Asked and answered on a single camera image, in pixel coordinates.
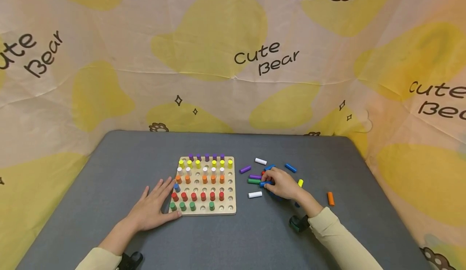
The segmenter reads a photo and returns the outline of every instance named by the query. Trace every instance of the purple peg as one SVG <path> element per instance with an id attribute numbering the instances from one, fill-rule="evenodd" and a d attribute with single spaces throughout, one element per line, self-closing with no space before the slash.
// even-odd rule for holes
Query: purple peg
<path id="1" fill-rule="evenodd" d="M 259 175 L 249 175 L 249 178 L 250 179 L 257 179 L 257 180 L 260 180 L 262 178 L 262 176 L 259 176 Z"/>
<path id="2" fill-rule="evenodd" d="M 242 168 L 241 170 L 239 170 L 239 173 L 240 173 L 240 174 L 243 174 L 243 173 L 249 171 L 250 169 L 251 169 L 251 166 L 244 167 L 244 168 Z"/>

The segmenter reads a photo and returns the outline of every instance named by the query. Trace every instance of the gray table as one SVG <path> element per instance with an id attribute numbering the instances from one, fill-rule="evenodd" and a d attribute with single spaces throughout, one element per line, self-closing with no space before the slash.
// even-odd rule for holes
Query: gray table
<path id="1" fill-rule="evenodd" d="M 343 137 L 109 132 L 71 185 L 18 269 L 74 269 L 125 217 L 145 185 L 175 175 L 180 156 L 224 153 L 236 168 L 264 167 L 255 157 L 284 168 L 288 162 L 304 188 L 327 204 L 342 224 L 386 269 L 430 269 L 352 142 Z M 248 199 L 257 185 L 236 173 L 236 215 L 182 217 L 138 234 L 126 253 L 140 251 L 140 269 L 339 269 L 308 230 L 297 234 L 291 215 L 304 215 L 289 200 L 268 194 Z"/>

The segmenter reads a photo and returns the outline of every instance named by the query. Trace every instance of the sleeve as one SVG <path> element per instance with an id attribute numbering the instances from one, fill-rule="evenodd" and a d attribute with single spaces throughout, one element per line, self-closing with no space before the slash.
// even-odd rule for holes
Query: sleeve
<path id="1" fill-rule="evenodd" d="M 76 270 L 116 270 L 121 256 L 102 248 L 93 248 L 76 267 Z"/>
<path id="2" fill-rule="evenodd" d="M 333 255 L 341 270 L 382 269 L 330 208 L 325 207 L 316 217 L 307 221 L 316 238 Z"/>

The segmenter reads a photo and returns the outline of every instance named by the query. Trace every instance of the white peg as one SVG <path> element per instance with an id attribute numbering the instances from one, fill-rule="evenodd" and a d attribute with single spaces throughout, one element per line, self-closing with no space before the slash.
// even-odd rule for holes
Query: white peg
<path id="1" fill-rule="evenodd" d="M 249 198 L 261 197 L 261 196 L 262 196 L 262 191 L 248 193 Z"/>
<path id="2" fill-rule="evenodd" d="M 255 162 L 256 162 L 256 163 L 263 164 L 264 166 L 267 165 L 267 161 L 264 161 L 264 160 L 262 160 L 262 159 L 259 159 L 258 157 L 256 157 Z"/>

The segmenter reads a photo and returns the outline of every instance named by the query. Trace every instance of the hand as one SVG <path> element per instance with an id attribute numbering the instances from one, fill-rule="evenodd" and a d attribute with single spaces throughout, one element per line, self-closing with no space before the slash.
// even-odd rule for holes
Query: hand
<path id="1" fill-rule="evenodd" d="M 275 182 L 275 185 L 265 184 L 264 187 L 275 195 L 286 199 L 296 200 L 299 192 L 303 191 L 303 189 L 299 187 L 298 183 L 287 172 L 276 167 L 272 167 L 272 169 L 267 170 L 261 181 L 270 181 L 272 179 Z"/>
<path id="2" fill-rule="evenodd" d="M 168 177 L 165 182 L 160 179 L 151 193 L 148 193 L 149 188 L 146 186 L 141 198 L 125 218 L 135 227 L 136 231 L 151 230 L 181 216 L 180 211 L 169 214 L 163 214 L 160 211 L 164 200 L 172 192 L 174 185 L 175 180 Z"/>

